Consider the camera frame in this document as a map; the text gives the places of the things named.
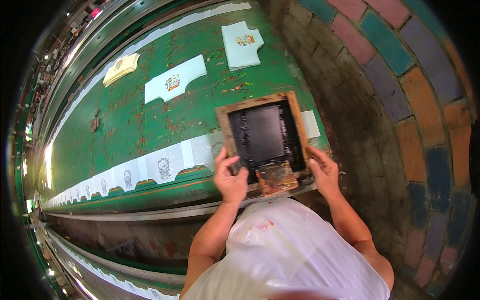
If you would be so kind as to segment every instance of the metal rail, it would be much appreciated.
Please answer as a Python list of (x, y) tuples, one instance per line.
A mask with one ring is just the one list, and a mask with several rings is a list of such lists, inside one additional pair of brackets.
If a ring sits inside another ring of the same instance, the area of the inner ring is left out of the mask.
[[(268, 201), (268, 200), (274, 200), (278, 198), (291, 197), (300, 193), (315, 190), (316, 188), (317, 186), (314, 182), (307, 185), (300, 185), (298, 188), (294, 190), (286, 191), (268, 198), (264, 198), (263, 196), (253, 197), (251, 199), (246, 199), (242, 201), (242, 203), (240, 204), (240, 208), (245, 208), (249, 204), (259, 202), (259, 201)], [(54, 217), (84, 220), (84, 221), (129, 222), (129, 221), (169, 220), (169, 219), (185, 218), (190, 216), (203, 216), (203, 215), (213, 214), (217, 210), (220, 203), (221, 201), (207, 203), (207, 204), (200, 204), (200, 205), (192, 205), (187, 207), (171, 208), (171, 209), (156, 210), (156, 211), (149, 211), (149, 212), (124, 213), (124, 214), (73, 215), (71, 213), (55, 214), (55, 213), (47, 213), (47, 212), (45, 212), (45, 214), (49, 216), (54, 216)]]
[(163, 283), (170, 283), (170, 284), (176, 284), (176, 285), (182, 285), (182, 286), (185, 284), (185, 275), (176, 275), (176, 274), (167, 274), (167, 273), (146, 271), (146, 270), (142, 270), (142, 269), (129, 267), (129, 266), (126, 266), (126, 265), (123, 265), (123, 264), (114, 263), (112, 261), (109, 261), (107, 259), (98, 257), (94, 254), (91, 254), (90, 252), (87, 252), (87, 251), (75, 246), (74, 244), (70, 243), (69, 241), (67, 241), (66, 239), (64, 239), (63, 237), (61, 237), (60, 235), (58, 235), (56, 232), (54, 232), (53, 230), (51, 230), (49, 228), (47, 228), (47, 232), (48, 232), (49, 235), (53, 235), (56, 238), (61, 239), (61, 241), (63, 243), (65, 243), (65, 245), (67, 245), (69, 248), (75, 250), (76, 252), (78, 252), (82, 256), (84, 256), (84, 257), (86, 257), (86, 258), (88, 258), (88, 259), (90, 259), (90, 260), (92, 260), (92, 261), (94, 261), (98, 264), (101, 264), (105, 267), (113, 269), (117, 272), (125, 273), (125, 274), (135, 276), (135, 277), (139, 277), (139, 278), (142, 278), (142, 279), (153, 280), (153, 281), (158, 281), (158, 282), (163, 282)]

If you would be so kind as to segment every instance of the fluorescent light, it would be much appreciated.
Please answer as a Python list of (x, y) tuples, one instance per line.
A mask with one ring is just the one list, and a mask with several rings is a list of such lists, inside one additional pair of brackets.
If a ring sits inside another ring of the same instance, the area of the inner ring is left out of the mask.
[(85, 292), (87, 293), (88, 296), (90, 296), (90, 298), (92, 298), (93, 300), (98, 300), (97, 297), (95, 297), (89, 290), (87, 290), (84, 285), (77, 279), (75, 278), (75, 280), (77, 281), (77, 284), (78, 286)]
[(48, 188), (52, 188), (52, 148), (53, 144), (50, 144), (45, 149), (45, 159), (47, 160), (47, 185)]
[(96, 18), (98, 18), (98, 16), (99, 16), (101, 13), (102, 13), (102, 11), (99, 11), (99, 12), (96, 14), (95, 18), (93, 18), (93, 19), (95, 20)]

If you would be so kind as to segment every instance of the pink brick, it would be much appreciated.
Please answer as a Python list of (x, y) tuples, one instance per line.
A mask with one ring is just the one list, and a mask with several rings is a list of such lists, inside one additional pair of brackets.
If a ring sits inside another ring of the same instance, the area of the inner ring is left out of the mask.
[(406, 265), (412, 268), (416, 268), (419, 265), (424, 241), (424, 233), (415, 230), (411, 230), (408, 233), (407, 250), (405, 251)]
[(360, 20), (367, 9), (367, 5), (362, 0), (328, 0), (328, 2), (355, 22)]
[(375, 50), (370, 42), (343, 15), (336, 15), (330, 29), (348, 46), (350, 53), (362, 65), (369, 62), (374, 56)]
[(399, 0), (365, 0), (393, 27), (399, 28), (408, 18), (408, 9)]
[(430, 280), (434, 268), (435, 262), (428, 258), (426, 255), (424, 255), (421, 258), (419, 268), (417, 269), (417, 273), (415, 274), (415, 283), (421, 288), (424, 287)]
[(448, 275), (452, 270), (453, 264), (458, 256), (458, 250), (445, 246), (442, 256), (440, 257), (440, 263), (442, 264), (442, 272)]

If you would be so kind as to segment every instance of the painted brick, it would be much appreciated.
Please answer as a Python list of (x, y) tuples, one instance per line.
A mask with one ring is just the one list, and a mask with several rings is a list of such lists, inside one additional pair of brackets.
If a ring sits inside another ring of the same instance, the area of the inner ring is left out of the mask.
[(445, 214), (430, 213), (427, 238), (425, 239), (425, 254), (434, 261), (438, 259), (442, 250), (448, 217)]
[(440, 39), (448, 37), (440, 21), (425, 4), (424, 0), (404, 0)]
[(411, 230), (408, 233), (407, 250), (405, 251), (405, 264), (417, 268), (422, 256), (422, 247), (425, 235), (422, 232)]
[(293, 16), (293, 18), (298, 22), (300, 22), (300, 24), (305, 28), (308, 27), (313, 17), (311, 11), (304, 8), (296, 1), (290, 2), (288, 13), (290, 13)]
[(399, 28), (408, 18), (408, 9), (399, 0), (365, 0), (393, 27)]
[(444, 213), (450, 205), (450, 156), (446, 147), (427, 150), (428, 194), (431, 209)]
[(365, 70), (358, 64), (356, 58), (348, 52), (347, 48), (343, 48), (337, 55), (336, 65), (360, 101), (376, 96), (375, 89), (367, 74), (365, 74)]
[(440, 293), (440, 288), (438, 287), (438, 285), (432, 283), (428, 286), (428, 293), (434, 297), (437, 297)]
[(413, 64), (413, 58), (390, 27), (372, 11), (365, 13), (360, 28), (377, 48), (396, 75), (403, 74)]
[(400, 80), (417, 119), (423, 145), (433, 146), (445, 143), (442, 117), (435, 102), (435, 96), (420, 68), (408, 72)]
[(470, 82), (470, 79), (468, 77), (468, 73), (467, 73), (467, 70), (465, 69), (465, 65), (463, 64), (462, 59), (460, 58), (460, 54), (456, 50), (452, 40), (448, 39), (448, 41), (444, 43), (444, 46), (448, 54), (450, 54), (450, 58), (452, 59), (453, 64), (455, 65), (458, 76), (460, 76), (460, 80), (463, 84), (465, 92), (467, 93), (467, 98), (470, 100), (473, 119), (476, 120), (477, 111), (475, 109), (475, 100), (474, 100), (475, 97), (473, 95), (472, 83)]
[(471, 124), (468, 107), (464, 100), (445, 105), (444, 116), (448, 129), (469, 126)]
[(411, 182), (407, 186), (407, 191), (412, 208), (410, 224), (416, 230), (424, 230), (428, 218), (427, 193), (425, 186), (423, 184)]
[(420, 265), (417, 269), (417, 273), (415, 274), (415, 283), (421, 288), (424, 287), (430, 280), (434, 268), (435, 261), (424, 255), (420, 260)]
[(403, 266), (402, 269), (400, 270), (400, 273), (408, 278), (414, 278), (415, 277), (415, 270), (408, 266)]
[(452, 216), (448, 224), (447, 241), (449, 247), (458, 247), (462, 241), (470, 216), (471, 196), (466, 191), (454, 192)]
[(343, 15), (336, 15), (330, 24), (330, 29), (347, 45), (350, 53), (359, 63), (364, 65), (374, 56), (375, 50), (370, 42)]
[(330, 58), (334, 59), (343, 48), (342, 41), (320, 19), (313, 18), (309, 31), (311, 36), (319, 41), (317, 48), (321, 47)]
[(425, 69), (440, 101), (448, 102), (461, 97), (462, 88), (453, 67), (420, 19), (411, 18), (400, 33)]
[(327, 0), (330, 4), (337, 7), (345, 16), (358, 22), (367, 9), (367, 5), (362, 0)]
[(470, 177), (468, 150), (472, 128), (468, 126), (449, 129), (452, 145), (453, 178), (455, 186), (467, 186)]
[(397, 122), (408, 117), (410, 111), (405, 94), (380, 55), (372, 58), (365, 66), (365, 72), (377, 90), (390, 118)]
[(425, 161), (415, 120), (402, 120), (395, 127), (407, 180), (426, 181)]
[(456, 258), (458, 257), (458, 250), (445, 246), (440, 256), (440, 264), (442, 265), (442, 273), (448, 275), (452, 270)]
[(325, 0), (300, 0), (300, 4), (316, 14), (326, 24), (330, 24), (335, 16), (335, 9)]

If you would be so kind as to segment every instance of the teal brick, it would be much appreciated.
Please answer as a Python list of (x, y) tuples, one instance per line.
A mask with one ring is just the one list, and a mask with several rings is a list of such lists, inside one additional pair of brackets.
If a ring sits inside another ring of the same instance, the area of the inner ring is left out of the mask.
[(439, 39), (448, 38), (445, 28), (425, 2), (422, 0), (405, 0), (405, 2)]
[(313, 12), (324, 23), (330, 24), (336, 10), (325, 0), (300, 0), (300, 4)]
[(396, 75), (403, 74), (413, 66), (412, 56), (381, 17), (367, 10), (360, 28)]

